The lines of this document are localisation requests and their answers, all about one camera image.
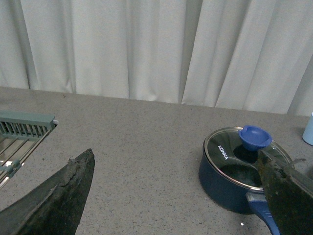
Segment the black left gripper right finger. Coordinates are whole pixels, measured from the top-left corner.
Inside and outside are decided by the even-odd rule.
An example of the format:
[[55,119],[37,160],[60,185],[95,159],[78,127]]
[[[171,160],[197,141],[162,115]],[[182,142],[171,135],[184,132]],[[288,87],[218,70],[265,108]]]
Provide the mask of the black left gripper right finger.
[[299,158],[285,163],[260,150],[258,171],[269,210],[282,235],[313,233],[313,180],[295,169]]

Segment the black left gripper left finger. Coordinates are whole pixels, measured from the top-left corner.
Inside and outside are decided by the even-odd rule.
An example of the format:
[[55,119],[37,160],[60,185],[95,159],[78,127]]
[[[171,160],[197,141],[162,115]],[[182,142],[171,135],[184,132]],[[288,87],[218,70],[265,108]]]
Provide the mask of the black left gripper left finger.
[[87,149],[0,212],[2,235],[73,235],[85,208],[95,167]]

